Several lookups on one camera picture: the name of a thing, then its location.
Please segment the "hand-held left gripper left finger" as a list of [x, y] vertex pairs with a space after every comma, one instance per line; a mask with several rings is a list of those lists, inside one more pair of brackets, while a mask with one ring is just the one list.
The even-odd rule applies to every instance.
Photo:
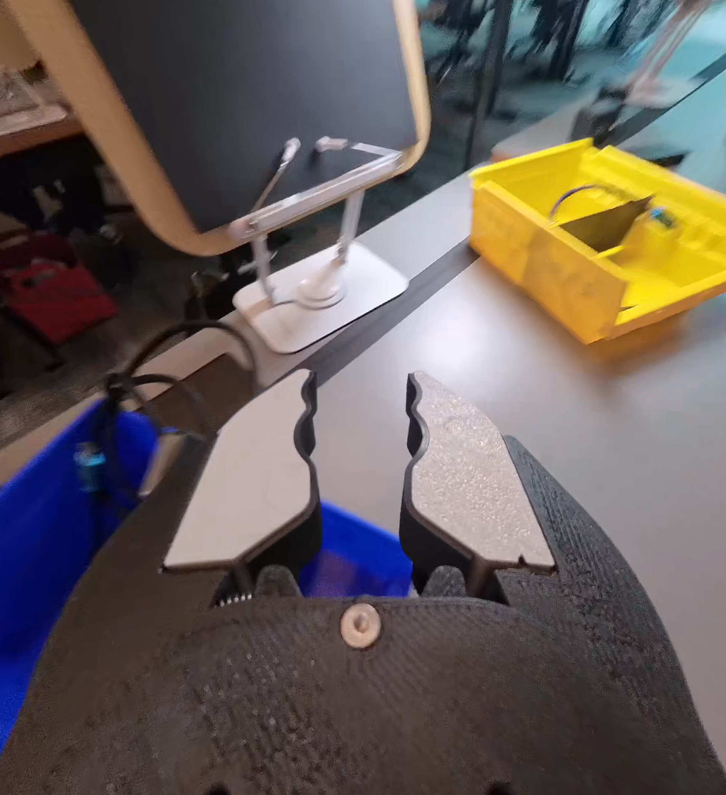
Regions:
[[317, 375], [296, 370], [225, 423], [163, 559], [168, 571], [295, 574], [318, 553], [322, 516], [315, 449]]

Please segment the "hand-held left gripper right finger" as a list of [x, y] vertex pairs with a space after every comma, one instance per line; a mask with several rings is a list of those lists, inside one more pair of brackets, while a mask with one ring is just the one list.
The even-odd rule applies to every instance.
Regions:
[[414, 570], [554, 571], [555, 558], [497, 425], [424, 371], [408, 374], [406, 412], [410, 460], [399, 542]]

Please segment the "yellow plastic bin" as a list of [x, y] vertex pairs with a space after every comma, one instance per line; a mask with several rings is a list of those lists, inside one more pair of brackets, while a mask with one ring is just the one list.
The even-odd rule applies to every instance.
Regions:
[[[726, 196], [591, 139], [475, 169], [470, 246], [582, 343], [614, 340], [726, 293]], [[558, 228], [653, 195], [622, 245]]]

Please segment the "blue plastic bin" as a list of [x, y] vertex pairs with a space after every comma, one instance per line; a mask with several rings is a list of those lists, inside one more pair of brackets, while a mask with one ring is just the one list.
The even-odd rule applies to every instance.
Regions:
[[[0, 751], [70, 592], [130, 512], [121, 495], [98, 506], [82, 490], [75, 456], [80, 443], [99, 439], [101, 403], [81, 410], [0, 487]], [[114, 429], [123, 482], [138, 486], [156, 433], [131, 412]], [[322, 533], [321, 550], [298, 578], [305, 595], [408, 595], [411, 563], [391, 533], [329, 502], [322, 502]]]

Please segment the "white board stand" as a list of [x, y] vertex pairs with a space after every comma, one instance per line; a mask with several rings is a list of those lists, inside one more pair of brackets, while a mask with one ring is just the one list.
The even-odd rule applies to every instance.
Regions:
[[[300, 352], [327, 338], [408, 288], [408, 279], [402, 273], [357, 239], [366, 189], [381, 177], [394, 176], [404, 152], [345, 138], [320, 137], [313, 155], [352, 150], [373, 159], [266, 206], [264, 201], [299, 150], [297, 138], [285, 143], [276, 172], [252, 210], [227, 227], [234, 242], [250, 244], [257, 274], [254, 284], [236, 293], [233, 306], [270, 351], [283, 355]], [[273, 273], [269, 233], [340, 200], [344, 201], [344, 211], [337, 243]]]

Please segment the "red storage crate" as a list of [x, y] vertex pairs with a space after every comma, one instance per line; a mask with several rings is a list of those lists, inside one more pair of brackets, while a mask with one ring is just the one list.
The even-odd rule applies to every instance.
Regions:
[[0, 233], [0, 296], [56, 346], [119, 313], [70, 241], [26, 228]]

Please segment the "black bin divider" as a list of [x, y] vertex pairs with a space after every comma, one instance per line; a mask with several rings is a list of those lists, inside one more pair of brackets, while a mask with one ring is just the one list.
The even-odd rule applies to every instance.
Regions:
[[636, 220], [646, 213], [653, 195], [572, 219], [558, 228], [596, 253], [622, 245]]

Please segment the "large black wood-rimmed board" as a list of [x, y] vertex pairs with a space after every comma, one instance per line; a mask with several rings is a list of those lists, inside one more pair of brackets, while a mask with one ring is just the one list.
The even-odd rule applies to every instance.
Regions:
[[413, 2], [6, 2], [137, 214], [195, 256], [410, 169], [430, 104]]

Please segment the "white paper stack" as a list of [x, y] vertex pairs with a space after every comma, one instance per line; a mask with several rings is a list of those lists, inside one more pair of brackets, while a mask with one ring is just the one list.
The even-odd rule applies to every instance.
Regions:
[[0, 66], [0, 137], [58, 123], [67, 116], [49, 85], [38, 89], [21, 72]]

